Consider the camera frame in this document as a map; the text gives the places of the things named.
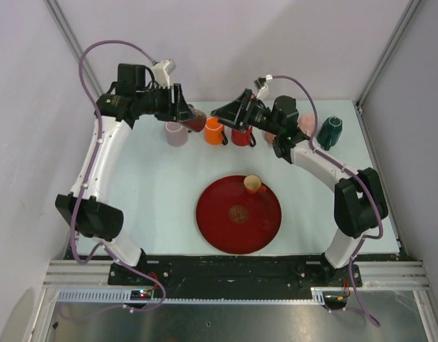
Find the red plate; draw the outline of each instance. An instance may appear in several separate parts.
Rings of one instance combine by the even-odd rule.
[[[229,176],[212,183],[197,204],[197,224],[203,237],[217,249],[248,254],[265,247],[282,221],[281,206],[272,190],[250,195],[245,176]]]

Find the mug handle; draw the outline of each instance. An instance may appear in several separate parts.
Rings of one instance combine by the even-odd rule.
[[[249,143],[249,145],[250,145],[250,147],[255,147],[255,145],[256,145],[256,140],[255,140],[255,137],[254,137],[253,133],[250,133],[250,143]]]
[[[226,145],[226,144],[228,144],[228,138],[226,137],[224,131],[221,131],[221,137],[223,138],[221,144],[222,144],[222,145]]]

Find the wall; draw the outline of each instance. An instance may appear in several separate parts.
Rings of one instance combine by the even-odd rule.
[[[363,115],[403,242],[438,300],[438,0],[421,8]]]
[[[0,1],[0,341],[21,341],[66,240],[54,199],[93,126],[76,70],[42,1]]]
[[[198,101],[234,99],[268,73],[299,78],[314,98],[356,99],[409,0],[58,2],[83,48],[124,39],[173,58],[173,80]],[[99,49],[90,63],[105,90],[117,63],[147,63],[128,47]],[[305,98],[274,81],[270,98],[282,92]]]

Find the table top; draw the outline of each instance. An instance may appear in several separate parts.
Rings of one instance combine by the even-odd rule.
[[[193,103],[207,115],[223,104]],[[372,166],[353,103],[318,100],[316,106],[319,127],[333,115],[343,120],[342,135],[329,152],[360,169]],[[298,101],[298,110],[300,115],[312,113],[305,100]],[[227,146],[207,144],[200,132],[190,133],[184,146],[171,147],[164,123],[152,116],[137,121],[120,153],[109,192],[109,205],[124,212],[123,229],[147,254],[224,254],[200,234],[195,221],[197,201],[219,178],[256,174],[281,203],[282,223],[273,241],[253,255],[323,253],[337,229],[333,193],[305,170],[278,159],[263,132],[254,129],[254,148],[235,146],[231,130],[225,132]],[[367,240],[362,253],[399,252],[388,218],[383,227],[383,238]],[[94,244],[81,236],[78,251],[88,254]]]

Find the orange cup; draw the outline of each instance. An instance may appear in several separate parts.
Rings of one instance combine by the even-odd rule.
[[[228,139],[225,136],[225,127],[217,118],[209,118],[204,126],[204,139],[211,145],[226,145]]]
[[[266,191],[261,178],[257,175],[249,175],[244,178],[244,187],[249,194],[256,194],[258,191]]]

